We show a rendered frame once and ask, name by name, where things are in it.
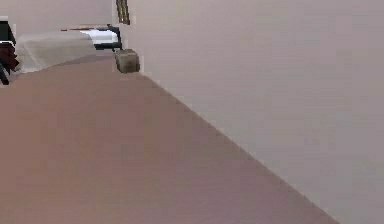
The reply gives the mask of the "grey-brown box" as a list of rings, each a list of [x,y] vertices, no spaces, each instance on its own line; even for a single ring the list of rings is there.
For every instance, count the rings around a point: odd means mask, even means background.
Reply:
[[[139,55],[132,49],[115,52],[116,66],[121,73],[135,73],[140,71]]]

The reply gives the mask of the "gold framed picture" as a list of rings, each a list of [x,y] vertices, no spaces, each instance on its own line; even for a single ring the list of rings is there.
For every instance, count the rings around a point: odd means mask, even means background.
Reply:
[[[128,9],[128,1],[127,0],[116,0],[116,8],[118,20],[122,24],[129,25],[129,9]]]

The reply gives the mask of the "black chair with red seat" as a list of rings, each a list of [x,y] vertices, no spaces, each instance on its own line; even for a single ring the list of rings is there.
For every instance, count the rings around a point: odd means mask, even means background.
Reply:
[[[15,53],[16,40],[7,17],[0,17],[0,81],[8,85],[6,73],[16,71],[19,61]]]

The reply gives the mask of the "bed with white bedding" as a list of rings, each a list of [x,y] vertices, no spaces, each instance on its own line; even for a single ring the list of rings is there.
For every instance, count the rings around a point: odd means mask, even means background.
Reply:
[[[79,31],[87,34],[97,50],[111,49],[115,51],[116,49],[123,49],[120,28],[111,24],[102,27],[66,28],[66,31]]]

